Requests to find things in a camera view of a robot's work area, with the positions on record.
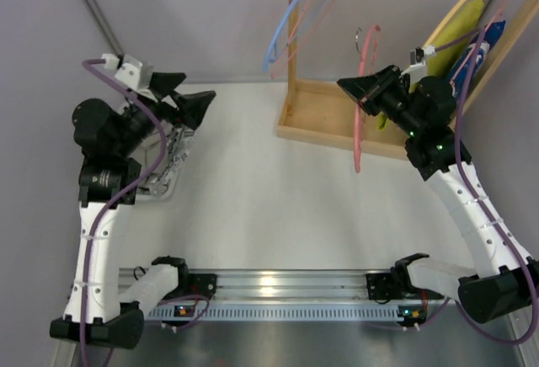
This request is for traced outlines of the pink trouser hanger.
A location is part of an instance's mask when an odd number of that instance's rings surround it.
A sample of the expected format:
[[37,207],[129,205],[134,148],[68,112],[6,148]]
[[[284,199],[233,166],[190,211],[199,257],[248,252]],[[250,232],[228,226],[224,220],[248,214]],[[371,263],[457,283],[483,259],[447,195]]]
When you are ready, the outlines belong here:
[[[366,37],[364,38],[364,43],[361,48],[359,48],[360,30],[358,29],[356,31],[356,47],[358,52],[360,53],[360,64],[358,68],[359,77],[365,76],[366,71],[371,74],[374,70],[381,31],[382,28],[379,24],[373,24],[366,32]],[[361,143],[364,135],[364,119],[365,114],[361,111],[360,106],[356,105],[353,136],[353,158],[356,173],[359,173],[361,170]]]

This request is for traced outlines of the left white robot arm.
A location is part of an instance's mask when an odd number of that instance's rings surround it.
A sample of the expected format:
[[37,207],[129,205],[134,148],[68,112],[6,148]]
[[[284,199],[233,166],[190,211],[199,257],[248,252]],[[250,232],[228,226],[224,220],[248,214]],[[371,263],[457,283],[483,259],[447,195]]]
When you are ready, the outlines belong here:
[[132,154],[157,132],[161,162],[167,148],[163,124],[197,130],[216,92],[180,94],[176,88],[185,79],[182,72],[157,72],[144,95],[113,81],[92,62],[87,68],[123,94],[128,105],[119,112],[100,98],[89,98],[72,113],[73,139],[83,154],[78,178],[80,243],[72,292],[62,316],[51,322],[50,335],[83,347],[133,349],[147,314],[159,302],[187,294],[189,269],[182,258],[161,256],[125,293],[119,292],[119,253],[136,190],[157,167],[153,163],[143,168]]

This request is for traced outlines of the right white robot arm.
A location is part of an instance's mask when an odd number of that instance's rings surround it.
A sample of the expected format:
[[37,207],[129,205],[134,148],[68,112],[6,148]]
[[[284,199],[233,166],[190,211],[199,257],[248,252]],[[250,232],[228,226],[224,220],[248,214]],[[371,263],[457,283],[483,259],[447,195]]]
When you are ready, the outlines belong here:
[[437,194],[472,255],[466,268],[418,253],[398,260],[404,293],[433,291],[484,324],[531,306],[538,315],[538,262],[506,230],[478,179],[471,155],[449,126],[456,100],[448,82],[427,76],[416,89],[397,66],[337,81],[368,115],[385,114],[407,139],[408,160]]

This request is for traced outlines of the blue patterned trousers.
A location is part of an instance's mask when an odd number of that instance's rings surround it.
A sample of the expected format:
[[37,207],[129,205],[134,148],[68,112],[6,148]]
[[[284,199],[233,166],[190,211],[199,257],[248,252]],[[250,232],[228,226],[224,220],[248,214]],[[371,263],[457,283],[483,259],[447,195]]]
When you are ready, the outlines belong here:
[[[481,68],[483,62],[490,52],[490,50],[496,46],[501,35],[504,33],[504,28],[506,25],[505,20],[494,22],[485,32],[483,41],[479,46],[478,53],[475,59],[475,63],[472,66],[472,77],[474,78],[476,72]],[[454,63],[450,72],[447,76],[447,81],[452,87],[453,97],[459,98],[462,93],[462,88],[467,76],[468,69],[470,68],[470,58],[473,49],[475,48],[477,36],[475,36],[472,41],[467,45],[467,48],[462,52],[457,61]]]

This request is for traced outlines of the green trousers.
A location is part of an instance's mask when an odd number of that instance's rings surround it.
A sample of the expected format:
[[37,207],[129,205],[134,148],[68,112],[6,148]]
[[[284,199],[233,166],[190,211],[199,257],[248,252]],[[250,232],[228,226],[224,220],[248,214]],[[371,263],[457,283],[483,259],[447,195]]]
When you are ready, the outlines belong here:
[[[443,46],[473,30],[478,25],[483,10],[484,1],[468,0],[445,28],[437,35],[433,40],[432,45],[435,47]],[[444,77],[464,48],[464,45],[465,41],[463,40],[443,51],[437,52],[435,56],[429,58],[427,75]]]

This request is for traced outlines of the pink hanger right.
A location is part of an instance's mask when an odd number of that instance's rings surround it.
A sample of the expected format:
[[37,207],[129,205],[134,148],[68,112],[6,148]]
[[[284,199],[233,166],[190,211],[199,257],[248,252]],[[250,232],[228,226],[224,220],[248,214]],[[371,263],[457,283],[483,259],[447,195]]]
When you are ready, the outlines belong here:
[[[501,35],[498,43],[493,47],[486,56],[483,65],[476,72],[473,79],[469,77],[472,86],[469,87],[469,100],[480,92],[488,80],[494,75],[497,68],[507,56],[516,41],[522,36],[524,30],[530,21],[538,12],[538,0],[524,0],[519,9],[513,15],[508,13],[510,0],[499,0],[493,5],[492,17],[486,23],[485,32],[494,22],[501,20],[506,21],[504,33]],[[468,69],[469,73],[475,63],[475,55],[471,53],[471,64]]]

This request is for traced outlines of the wooden clothes rack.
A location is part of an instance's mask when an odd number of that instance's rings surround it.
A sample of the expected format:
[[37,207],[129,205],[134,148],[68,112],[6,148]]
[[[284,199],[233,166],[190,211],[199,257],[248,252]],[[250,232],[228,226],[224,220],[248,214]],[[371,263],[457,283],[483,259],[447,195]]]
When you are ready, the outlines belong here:
[[[295,37],[298,36],[296,28],[303,13],[299,14],[294,1],[289,0],[291,11],[286,11],[284,16],[285,24],[290,22],[290,17],[294,23],[287,25],[287,93],[276,126],[276,135],[293,141],[353,151],[354,126],[351,122],[355,117],[355,109],[352,101],[345,97],[347,95],[336,84],[296,76],[296,55],[301,46],[298,46]],[[471,100],[467,98],[463,113],[470,109],[486,85]],[[364,120],[364,127],[363,136],[366,139],[361,146],[362,152],[405,159],[404,133],[397,131],[396,126],[388,126],[389,131],[379,131],[374,120]]]

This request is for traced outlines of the black white printed cloth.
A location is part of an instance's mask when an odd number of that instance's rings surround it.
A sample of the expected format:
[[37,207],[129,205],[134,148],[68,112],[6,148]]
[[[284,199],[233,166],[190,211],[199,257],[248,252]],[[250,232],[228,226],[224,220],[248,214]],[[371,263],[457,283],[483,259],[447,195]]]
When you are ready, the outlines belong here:
[[[163,124],[167,145],[165,156],[159,166],[152,172],[160,173],[168,166],[179,165],[179,171],[187,160],[190,149],[195,141],[195,131],[187,126],[173,127]],[[161,146],[161,139],[157,131],[144,140],[141,146],[136,150],[143,169],[145,170],[155,162]]]

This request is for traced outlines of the white plastic basket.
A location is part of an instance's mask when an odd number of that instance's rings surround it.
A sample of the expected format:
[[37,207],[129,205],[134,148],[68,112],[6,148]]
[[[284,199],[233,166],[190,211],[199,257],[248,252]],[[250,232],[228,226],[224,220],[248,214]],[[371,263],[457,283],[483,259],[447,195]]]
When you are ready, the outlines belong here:
[[168,166],[160,173],[153,172],[136,188],[137,201],[167,200],[179,175],[179,165]]

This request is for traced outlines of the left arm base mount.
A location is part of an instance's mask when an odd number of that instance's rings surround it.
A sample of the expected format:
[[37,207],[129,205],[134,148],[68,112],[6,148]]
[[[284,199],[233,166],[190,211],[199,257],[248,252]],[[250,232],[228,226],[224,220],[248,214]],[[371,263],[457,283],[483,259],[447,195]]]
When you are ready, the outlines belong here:
[[216,293],[217,275],[212,273],[193,273],[182,278],[179,283],[179,296],[203,295],[211,299]]

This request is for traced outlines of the aluminium rail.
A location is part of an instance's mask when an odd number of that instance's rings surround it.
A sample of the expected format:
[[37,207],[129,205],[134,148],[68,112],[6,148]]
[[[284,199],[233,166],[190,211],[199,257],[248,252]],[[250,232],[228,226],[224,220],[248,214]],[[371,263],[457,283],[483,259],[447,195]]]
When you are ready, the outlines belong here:
[[217,275],[216,293],[211,298],[215,301],[371,301],[367,294],[366,274],[375,272],[387,271],[191,269],[189,274]]

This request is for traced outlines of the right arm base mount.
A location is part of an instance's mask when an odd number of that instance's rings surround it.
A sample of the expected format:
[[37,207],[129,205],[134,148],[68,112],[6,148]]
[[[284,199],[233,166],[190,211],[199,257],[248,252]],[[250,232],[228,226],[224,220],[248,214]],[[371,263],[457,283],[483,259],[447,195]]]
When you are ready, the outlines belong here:
[[430,290],[408,289],[389,272],[366,274],[366,288],[371,301],[387,303],[396,300],[442,300],[443,296]]

